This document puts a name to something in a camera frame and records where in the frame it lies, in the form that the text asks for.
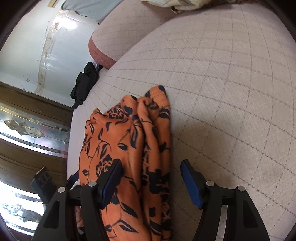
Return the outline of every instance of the orange floral fabric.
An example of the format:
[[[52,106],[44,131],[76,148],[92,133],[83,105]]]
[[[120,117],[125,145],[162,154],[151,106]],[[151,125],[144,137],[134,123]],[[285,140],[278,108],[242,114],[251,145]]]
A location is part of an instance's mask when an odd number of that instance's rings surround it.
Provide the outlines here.
[[[81,185],[116,159],[124,174],[101,212],[109,239],[170,240],[170,105],[163,86],[138,99],[126,95],[105,114],[94,110],[79,158]]]

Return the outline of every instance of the patterned cloth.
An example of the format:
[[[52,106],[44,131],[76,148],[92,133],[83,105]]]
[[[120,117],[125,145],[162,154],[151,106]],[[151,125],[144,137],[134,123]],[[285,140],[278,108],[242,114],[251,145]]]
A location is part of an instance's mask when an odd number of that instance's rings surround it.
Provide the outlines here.
[[[96,109],[87,121],[81,185],[97,180],[116,159],[124,176],[102,211],[110,240],[169,240],[170,105],[163,86],[139,99],[126,95],[105,114]]]

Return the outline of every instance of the black cloth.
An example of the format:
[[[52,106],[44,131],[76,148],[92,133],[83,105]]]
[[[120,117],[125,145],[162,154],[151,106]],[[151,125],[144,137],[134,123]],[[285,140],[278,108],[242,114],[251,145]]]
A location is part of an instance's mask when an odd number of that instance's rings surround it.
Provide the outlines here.
[[[72,110],[77,109],[86,100],[92,87],[99,79],[99,71],[103,67],[100,65],[98,71],[92,62],[88,62],[84,68],[84,73],[80,73],[76,79],[74,89],[71,91],[71,98],[75,100]]]

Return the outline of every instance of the silver screw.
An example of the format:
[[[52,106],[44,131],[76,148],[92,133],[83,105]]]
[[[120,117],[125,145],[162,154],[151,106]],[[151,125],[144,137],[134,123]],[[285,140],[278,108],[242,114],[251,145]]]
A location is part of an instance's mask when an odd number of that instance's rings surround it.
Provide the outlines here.
[[[96,181],[91,181],[91,182],[89,182],[89,186],[90,187],[94,187],[96,185]]]
[[[215,183],[213,181],[207,181],[206,182],[207,186],[212,187],[215,185]]]
[[[238,186],[237,189],[240,190],[241,192],[243,192],[244,190],[246,190],[244,186]]]
[[[60,187],[58,190],[57,190],[59,193],[62,193],[64,191],[66,191],[66,188],[65,187]]]

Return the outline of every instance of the grid pattern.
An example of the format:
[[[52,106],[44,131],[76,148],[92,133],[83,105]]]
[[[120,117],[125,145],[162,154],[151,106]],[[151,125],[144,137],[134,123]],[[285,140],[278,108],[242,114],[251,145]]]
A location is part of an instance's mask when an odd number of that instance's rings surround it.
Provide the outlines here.
[[[168,8],[152,6],[140,0],[124,0],[99,25],[92,40],[98,50],[117,61],[174,16]]]
[[[78,161],[93,109],[161,84],[172,107],[174,240],[192,240],[201,216],[180,175],[183,159],[220,186],[245,186],[270,239],[284,240],[296,222],[295,53],[283,23],[259,4],[178,15],[102,70],[74,112],[69,156]],[[223,208],[217,240],[225,219]]]

